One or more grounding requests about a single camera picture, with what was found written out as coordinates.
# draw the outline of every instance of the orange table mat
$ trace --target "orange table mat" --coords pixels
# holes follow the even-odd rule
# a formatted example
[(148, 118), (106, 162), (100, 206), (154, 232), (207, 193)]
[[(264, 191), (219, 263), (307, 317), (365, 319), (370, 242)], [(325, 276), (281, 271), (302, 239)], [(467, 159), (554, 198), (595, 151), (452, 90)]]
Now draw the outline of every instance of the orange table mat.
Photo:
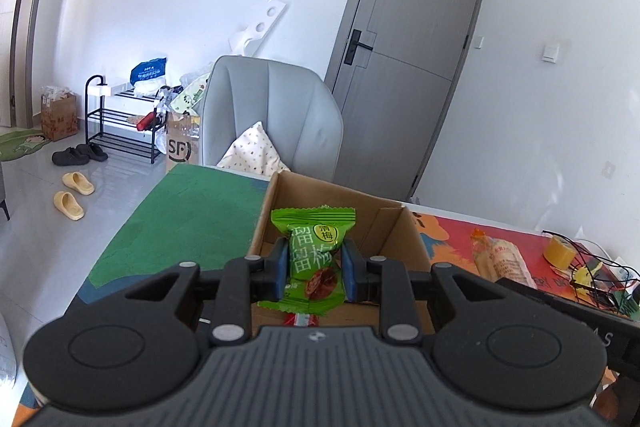
[(551, 270), (542, 253), (548, 237), (535, 233), (485, 227), (475, 223), (414, 212), (415, 226), (427, 249), (431, 264), (446, 262), (478, 275), (471, 250), (471, 234), (482, 230), (489, 237), (504, 239), (518, 247), (538, 289), (576, 301), (575, 291), (566, 279)]

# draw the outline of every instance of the white bag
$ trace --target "white bag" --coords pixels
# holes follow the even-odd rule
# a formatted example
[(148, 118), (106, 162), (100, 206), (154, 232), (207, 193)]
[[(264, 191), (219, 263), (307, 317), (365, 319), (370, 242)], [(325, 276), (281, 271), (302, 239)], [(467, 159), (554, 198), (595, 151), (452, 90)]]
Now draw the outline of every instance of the white bag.
[(16, 369), (14, 346), (4, 317), (0, 315), (0, 389), (14, 386)]
[(155, 96), (162, 86), (165, 85), (165, 77), (152, 78), (151, 80), (139, 80), (133, 86), (133, 96)]
[(156, 131), (156, 147), (162, 154), (166, 154), (166, 128)]

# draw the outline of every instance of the green snack wrapper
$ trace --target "green snack wrapper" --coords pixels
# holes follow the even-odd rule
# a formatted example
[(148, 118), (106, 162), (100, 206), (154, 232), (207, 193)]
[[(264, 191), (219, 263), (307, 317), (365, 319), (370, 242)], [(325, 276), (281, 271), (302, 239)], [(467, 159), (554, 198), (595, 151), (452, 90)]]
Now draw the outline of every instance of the green snack wrapper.
[(258, 305), (290, 313), (324, 315), (344, 302), (340, 268), (334, 261), (355, 208), (280, 208), (271, 222), (289, 237), (289, 282), (279, 302)]

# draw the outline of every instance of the yellow tape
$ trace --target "yellow tape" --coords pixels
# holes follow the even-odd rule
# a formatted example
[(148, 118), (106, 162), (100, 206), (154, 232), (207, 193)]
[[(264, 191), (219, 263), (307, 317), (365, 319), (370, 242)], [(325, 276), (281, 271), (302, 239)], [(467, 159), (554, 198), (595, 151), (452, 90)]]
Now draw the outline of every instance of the yellow tape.
[(549, 263), (558, 268), (559, 270), (566, 270), (569, 268), (571, 261), (574, 260), (577, 251), (572, 247), (571, 243), (568, 243), (561, 237), (555, 235), (546, 245), (544, 256)]

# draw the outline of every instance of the light switch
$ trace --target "light switch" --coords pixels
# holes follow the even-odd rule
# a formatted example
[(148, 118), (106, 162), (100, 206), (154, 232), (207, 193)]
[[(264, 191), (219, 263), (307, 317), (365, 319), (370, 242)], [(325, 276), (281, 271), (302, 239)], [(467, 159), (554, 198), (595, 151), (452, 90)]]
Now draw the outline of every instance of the light switch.
[(555, 64), (558, 61), (559, 55), (560, 46), (545, 46), (545, 51), (542, 54), (542, 60)]

